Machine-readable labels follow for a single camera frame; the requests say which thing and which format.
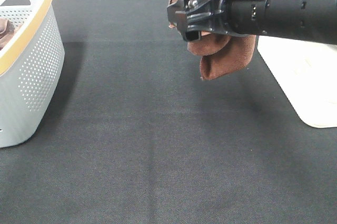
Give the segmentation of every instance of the dark gray fabric surface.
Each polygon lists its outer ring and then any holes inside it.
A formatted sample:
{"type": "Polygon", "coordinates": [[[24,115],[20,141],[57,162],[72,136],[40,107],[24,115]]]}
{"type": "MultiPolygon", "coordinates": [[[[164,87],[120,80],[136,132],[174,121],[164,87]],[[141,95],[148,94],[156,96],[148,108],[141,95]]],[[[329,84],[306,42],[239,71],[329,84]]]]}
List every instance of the dark gray fabric surface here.
{"type": "Polygon", "coordinates": [[[54,0],[65,46],[36,134],[0,149],[0,223],[336,223],[336,129],[262,58],[202,82],[168,0],[54,0]]]}

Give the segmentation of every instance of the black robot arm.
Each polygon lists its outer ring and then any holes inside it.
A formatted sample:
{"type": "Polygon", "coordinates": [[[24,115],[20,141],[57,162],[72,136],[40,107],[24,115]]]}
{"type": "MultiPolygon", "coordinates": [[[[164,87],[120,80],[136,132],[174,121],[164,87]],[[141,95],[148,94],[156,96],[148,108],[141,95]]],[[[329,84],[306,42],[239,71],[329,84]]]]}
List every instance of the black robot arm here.
{"type": "Polygon", "coordinates": [[[337,0],[178,0],[167,14],[185,41],[206,31],[337,44],[337,0]]]}

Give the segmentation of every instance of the perforated plastic basket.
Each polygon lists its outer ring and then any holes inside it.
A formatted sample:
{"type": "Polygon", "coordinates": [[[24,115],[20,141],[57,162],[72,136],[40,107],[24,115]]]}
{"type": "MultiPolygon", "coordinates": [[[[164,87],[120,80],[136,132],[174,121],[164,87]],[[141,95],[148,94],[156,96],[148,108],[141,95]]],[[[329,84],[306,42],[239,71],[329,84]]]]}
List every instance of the perforated plastic basket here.
{"type": "Polygon", "coordinates": [[[27,2],[0,6],[0,17],[13,23],[11,29],[22,25],[0,51],[0,147],[20,144],[35,132],[64,60],[52,0],[27,2]]]}

